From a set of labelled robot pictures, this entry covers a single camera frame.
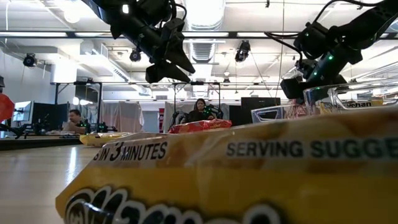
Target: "yellow snack bag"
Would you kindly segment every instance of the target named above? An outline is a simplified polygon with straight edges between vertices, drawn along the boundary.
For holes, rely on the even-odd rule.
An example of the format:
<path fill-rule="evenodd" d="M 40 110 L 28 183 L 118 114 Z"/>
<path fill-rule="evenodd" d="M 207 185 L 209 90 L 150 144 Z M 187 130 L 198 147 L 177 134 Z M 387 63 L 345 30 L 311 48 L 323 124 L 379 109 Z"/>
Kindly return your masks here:
<path fill-rule="evenodd" d="M 102 147 L 114 139 L 128 136 L 131 133 L 96 133 L 80 136 L 80 142 L 86 146 Z"/>
<path fill-rule="evenodd" d="M 56 208 L 66 224 L 397 223 L 397 112 L 111 142 Z"/>

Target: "desk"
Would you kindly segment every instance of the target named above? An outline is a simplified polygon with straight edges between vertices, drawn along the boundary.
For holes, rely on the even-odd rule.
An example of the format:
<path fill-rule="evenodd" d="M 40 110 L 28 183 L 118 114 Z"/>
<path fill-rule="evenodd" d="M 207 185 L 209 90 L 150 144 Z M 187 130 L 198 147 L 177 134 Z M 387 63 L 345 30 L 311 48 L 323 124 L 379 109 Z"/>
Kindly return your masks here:
<path fill-rule="evenodd" d="M 60 138 L 59 136 L 32 136 L 27 139 L 0 139 L 0 151 L 28 149 L 32 147 L 55 147 L 81 144 L 78 138 Z"/>
<path fill-rule="evenodd" d="M 76 145 L 0 151 L 0 223 L 62 224 L 55 197 L 98 150 Z"/>

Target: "table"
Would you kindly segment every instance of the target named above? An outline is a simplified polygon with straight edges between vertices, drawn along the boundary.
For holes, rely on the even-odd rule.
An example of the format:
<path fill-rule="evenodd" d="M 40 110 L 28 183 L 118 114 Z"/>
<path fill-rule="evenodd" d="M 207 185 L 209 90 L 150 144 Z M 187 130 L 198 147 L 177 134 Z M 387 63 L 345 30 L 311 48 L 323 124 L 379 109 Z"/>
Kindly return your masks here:
<path fill-rule="evenodd" d="M 63 223 L 55 197 L 98 150 L 75 145 L 0 151 L 0 223 Z"/>

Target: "woman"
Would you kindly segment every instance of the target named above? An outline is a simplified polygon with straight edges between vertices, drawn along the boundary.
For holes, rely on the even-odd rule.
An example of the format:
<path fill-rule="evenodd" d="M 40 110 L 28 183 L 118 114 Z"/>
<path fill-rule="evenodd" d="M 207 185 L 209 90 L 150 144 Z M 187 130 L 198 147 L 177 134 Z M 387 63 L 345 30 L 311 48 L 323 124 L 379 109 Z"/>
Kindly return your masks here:
<path fill-rule="evenodd" d="M 188 122 L 196 122 L 196 121 L 203 121 L 203 120 L 212 120 L 214 119 L 213 115 L 206 116 L 203 114 L 205 110 L 206 102 L 204 99 L 198 99 L 193 107 L 193 111 L 189 112 L 188 115 Z"/>

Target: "red snack bag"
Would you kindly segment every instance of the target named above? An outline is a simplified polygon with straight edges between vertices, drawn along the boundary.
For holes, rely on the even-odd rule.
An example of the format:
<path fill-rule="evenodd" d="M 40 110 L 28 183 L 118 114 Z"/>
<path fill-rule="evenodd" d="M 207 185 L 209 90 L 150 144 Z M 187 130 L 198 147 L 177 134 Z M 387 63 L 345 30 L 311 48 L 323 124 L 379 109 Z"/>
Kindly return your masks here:
<path fill-rule="evenodd" d="M 231 121 L 226 121 L 223 119 L 214 119 L 211 121 L 197 121 L 191 122 L 187 124 L 179 124 L 172 126 L 169 130 L 169 133 L 178 134 L 178 133 L 192 133 L 197 131 L 203 131 L 208 129 L 216 129 L 216 128 L 229 128 L 232 126 Z"/>
<path fill-rule="evenodd" d="M 14 103 L 8 96 L 0 93 L 0 122 L 12 118 Z"/>

